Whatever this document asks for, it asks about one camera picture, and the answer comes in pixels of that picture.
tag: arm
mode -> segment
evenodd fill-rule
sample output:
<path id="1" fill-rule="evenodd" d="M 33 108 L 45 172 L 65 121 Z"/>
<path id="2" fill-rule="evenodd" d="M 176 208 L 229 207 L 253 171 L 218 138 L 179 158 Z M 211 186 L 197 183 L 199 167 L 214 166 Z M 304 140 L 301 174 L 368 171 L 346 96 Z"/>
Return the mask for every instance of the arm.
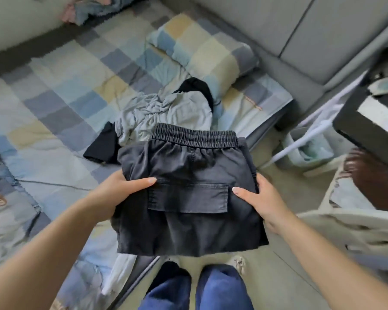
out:
<path id="1" fill-rule="evenodd" d="M 361 269 L 329 241 L 301 221 L 284 204 L 277 190 L 260 174 L 260 193 L 234 187 L 267 226 L 288 243 L 300 264 L 333 310 L 388 310 L 388 286 Z"/>
<path id="2" fill-rule="evenodd" d="M 109 219 L 116 205 L 155 178 L 126 181 L 113 173 L 74 203 L 30 243 L 0 266 L 0 310 L 48 310 L 93 227 Z"/>

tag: checkered pillow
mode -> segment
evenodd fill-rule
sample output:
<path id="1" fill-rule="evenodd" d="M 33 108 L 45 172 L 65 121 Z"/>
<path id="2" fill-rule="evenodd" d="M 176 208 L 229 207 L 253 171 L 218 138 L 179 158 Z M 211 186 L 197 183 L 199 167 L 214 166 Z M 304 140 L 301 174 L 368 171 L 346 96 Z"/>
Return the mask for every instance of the checkered pillow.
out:
<path id="1" fill-rule="evenodd" d="M 250 46 L 234 40 L 192 11 L 175 16 L 153 31 L 148 42 L 165 51 L 193 77 L 205 81 L 215 103 L 238 77 L 259 63 Z"/>

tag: leg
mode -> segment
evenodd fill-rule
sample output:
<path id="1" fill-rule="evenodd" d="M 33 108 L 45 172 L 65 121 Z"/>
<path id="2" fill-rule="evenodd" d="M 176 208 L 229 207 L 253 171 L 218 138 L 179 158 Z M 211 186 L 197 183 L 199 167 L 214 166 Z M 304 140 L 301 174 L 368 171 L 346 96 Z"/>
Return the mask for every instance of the leg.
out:
<path id="1" fill-rule="evenodd" d="M 165 262 L 148 288 L 139 310 L 188 310 L 191 275 L 176 262 Z"/>
<path id="2" fill-rule="evenodd" d="M 246 285 L 239 274 L 243 274 L 243 267 L 244 260 L 238 256 L 228 264 L 205 266 L 197 285 L 196 309 L 253 310 Z"/>

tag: person's left arm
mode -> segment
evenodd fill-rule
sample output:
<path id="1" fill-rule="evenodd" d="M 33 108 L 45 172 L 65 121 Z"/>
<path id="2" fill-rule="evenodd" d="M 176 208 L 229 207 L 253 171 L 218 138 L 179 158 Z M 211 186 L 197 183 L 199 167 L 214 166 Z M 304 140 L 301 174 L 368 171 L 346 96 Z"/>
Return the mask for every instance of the person's left arm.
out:
<path id="1" fill-rule="evenodd" d="M 77 201 L 0 266 L 0 310 L 48 310 L 93 227 L 155 178 L 126 181 L 118 171 Z"/>

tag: pocket flap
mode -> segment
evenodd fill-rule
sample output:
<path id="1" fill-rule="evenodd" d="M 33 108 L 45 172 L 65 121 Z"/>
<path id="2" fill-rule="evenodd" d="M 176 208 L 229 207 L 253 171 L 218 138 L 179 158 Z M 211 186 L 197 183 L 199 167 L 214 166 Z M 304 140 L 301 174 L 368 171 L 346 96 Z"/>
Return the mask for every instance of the pocket flap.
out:
<path id="1" fill-rule="evenodd" d="M 148 188 L 148 209 L 179 213 L 226 213 L 228 184 L 157 180 Z"/>

